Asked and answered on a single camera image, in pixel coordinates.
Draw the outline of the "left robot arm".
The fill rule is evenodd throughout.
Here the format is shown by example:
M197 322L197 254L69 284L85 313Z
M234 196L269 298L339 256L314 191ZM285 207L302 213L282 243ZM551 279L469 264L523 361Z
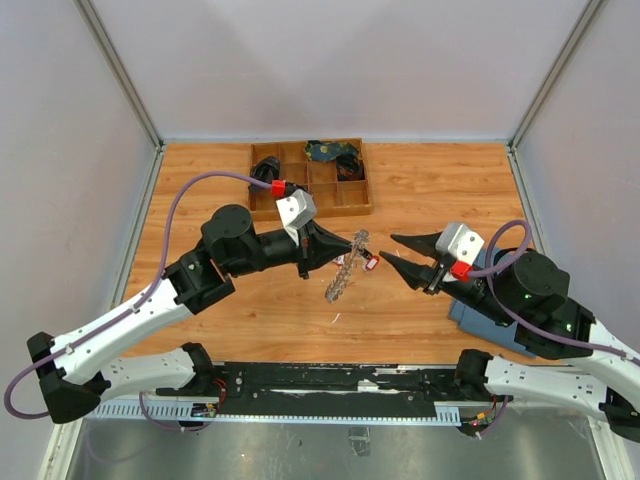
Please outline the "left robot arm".
M350 252L350 241L319 226L293 199L285 199L284 213L282 228L257 233L247 208L223 206L202 225L196 246L165 267L158 282L74 332L32 336L27 347L47 417L69 423L105 401L140 392L209 394L221 373L199 343L150 356L121 354L228 297L237 277L292 264L306 279Z

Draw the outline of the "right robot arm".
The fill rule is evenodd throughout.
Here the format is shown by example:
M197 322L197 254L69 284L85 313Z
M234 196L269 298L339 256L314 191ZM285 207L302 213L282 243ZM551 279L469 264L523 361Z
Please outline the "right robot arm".
M420 265L382 253L411 289L445 293L497 327L513 328L515 343L530 354L576 370L546 371L465 349L452 377L460 397L551 403L603 421L622 438L639 440L638 352L569 297L569 274L531 249L529 234L519 247L502 252L464 223L392 238L435 262Z

